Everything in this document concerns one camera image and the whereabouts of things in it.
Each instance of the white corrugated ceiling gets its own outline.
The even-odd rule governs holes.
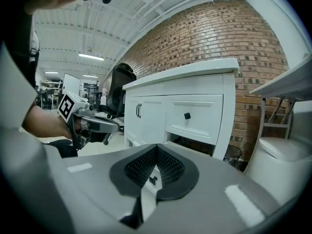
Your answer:
[[[151,28],[194,2],[205,0],[78,0],[58,10],[35,13],[35,30],[40,41],[38,68],[103,80],[114,64]],[[105,60],[82,58],[78,53]]]

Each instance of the white bin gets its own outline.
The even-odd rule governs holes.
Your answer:
[[[310,147],[290,139],[263,137],[246,175],[284,205],[301,193],[311,172]]]

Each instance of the drawer knob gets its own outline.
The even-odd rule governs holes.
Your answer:
[[[191,118],[191,114],[190,113],[185,113],[184,114],[184,118],[185,119],[190,119]]]

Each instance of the white countertop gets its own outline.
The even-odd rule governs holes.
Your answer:
[[[239,67],[236,58],[222,58],[200,61],[142,77],[138,80],[124,85],[123,89],[127,90],[162,81],[192,76],[203,76],[222,73],[234,73],[234,75],[236,75],[238,69]]]
[[[312,100],[312,54],[294,68],[250,91],[263,98],[284,97]]]

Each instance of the white tile floor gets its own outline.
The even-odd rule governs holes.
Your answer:
[[[47,110],[47,111],[52,114],[57,113],[57,110]],[[106,116],[106,114],[104,113],[98,113],[97,115],[101,117]],[[123,123],[120,120],[118,119],[115,119],[115,120],[118,124],[123,125]],[[65,137],[38,138],[38,139],[42,143],[48,143],[48,142],[55,141],[58,139],[65,139]],[[116,151],[126,149],[125,144],[124,144],[123,133],[120,133],[120,132],[113,133],[108,139],[108,142],[109,144],[107,146],[105,146],[102,142],[88,143],[81,150],[78,151],[78,156],[99,155],[99,154],[111,153],[111,152],[116,152]]]

